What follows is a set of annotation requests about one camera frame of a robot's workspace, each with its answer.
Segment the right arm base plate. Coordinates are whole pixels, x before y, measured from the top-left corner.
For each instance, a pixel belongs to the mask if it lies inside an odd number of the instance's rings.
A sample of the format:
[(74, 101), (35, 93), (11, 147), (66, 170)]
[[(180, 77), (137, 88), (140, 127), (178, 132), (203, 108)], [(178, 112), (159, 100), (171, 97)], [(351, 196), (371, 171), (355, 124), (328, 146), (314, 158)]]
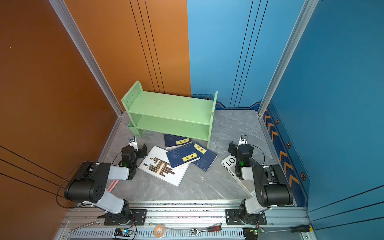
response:
[(235, 225), (267, 225), (267, 218), (265, 213), (261, 214), (242, 214), (239, 209), (226, 209), (225, 210), (226, 223), (228, 226)]

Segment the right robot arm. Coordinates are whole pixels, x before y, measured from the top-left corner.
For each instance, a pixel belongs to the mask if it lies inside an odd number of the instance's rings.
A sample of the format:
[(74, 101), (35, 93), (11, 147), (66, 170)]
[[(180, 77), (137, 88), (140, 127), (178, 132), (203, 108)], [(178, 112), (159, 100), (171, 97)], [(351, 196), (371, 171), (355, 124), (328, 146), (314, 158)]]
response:
[(248, 143), (229, 143), (228, 152), (235, 157), (235, 176), (251, 181), (255, 194), (239, 206), (240, 220), (245, 225), (258, 224), (259, 218), (270, 207), (284, 207), (294, 203), (294, 195), (280, 165), (259, 164), (253, 159), (256, 146)]

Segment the white LOVER book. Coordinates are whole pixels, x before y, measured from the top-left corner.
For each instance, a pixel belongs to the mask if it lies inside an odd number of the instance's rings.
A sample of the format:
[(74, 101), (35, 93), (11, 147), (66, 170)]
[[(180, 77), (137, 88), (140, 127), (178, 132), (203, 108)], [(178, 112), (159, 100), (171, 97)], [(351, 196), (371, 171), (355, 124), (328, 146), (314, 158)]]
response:
[(235, 181), (240, 185), (240, 187), (247, 193), (249, 197), (255, 195), (255, 187), (253, 181), (241, 180), (236, 176), (235, 166), (236, 166), (236, 158), (229, 155), (225, 159), (221, 161), (222, 166), (225, 170), (235, 179)]

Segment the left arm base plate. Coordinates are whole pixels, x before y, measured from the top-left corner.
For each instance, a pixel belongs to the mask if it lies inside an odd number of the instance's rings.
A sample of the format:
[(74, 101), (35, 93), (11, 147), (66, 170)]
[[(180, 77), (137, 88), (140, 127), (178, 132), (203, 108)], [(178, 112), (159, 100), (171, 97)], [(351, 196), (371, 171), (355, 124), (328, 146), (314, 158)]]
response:
[(133, 209), (130, 210), (130, 217), (125, 219), (118, 219), (115, 215), (108, 216), (105, 218), (105, 226), (144, 226), (147, 218), (146, 209)]

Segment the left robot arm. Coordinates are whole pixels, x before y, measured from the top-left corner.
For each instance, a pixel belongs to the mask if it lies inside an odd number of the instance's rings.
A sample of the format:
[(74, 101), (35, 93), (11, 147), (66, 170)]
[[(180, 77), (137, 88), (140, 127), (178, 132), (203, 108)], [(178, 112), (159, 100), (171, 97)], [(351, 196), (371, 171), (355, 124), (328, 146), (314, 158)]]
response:
[(90, 204), (105, 213), (106, 226), (143, 226), (147, 210), (131, 210), (127, 200), (118, 198), (107, 190), (107, 182), (131, 181), (137, 173), (138, 159), (148, 155), (146, 145), (142, 149), (133, 146), (122, 148), (122, 160), (118, 165), (86, 161), (77, 169), (65, 189), (65, 199), (75, 203)]

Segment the white book with brown pattern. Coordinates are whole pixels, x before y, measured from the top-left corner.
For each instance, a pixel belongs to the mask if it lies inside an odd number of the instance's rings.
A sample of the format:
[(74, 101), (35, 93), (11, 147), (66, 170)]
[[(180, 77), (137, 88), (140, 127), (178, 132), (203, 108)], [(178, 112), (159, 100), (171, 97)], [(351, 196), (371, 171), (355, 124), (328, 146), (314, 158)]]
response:
[(167, 157), (167, 152), (168, 151), (164, 149), (154, 146), (139, 165), (139, 169), (178, 187), (190, 164), (172, 168)]

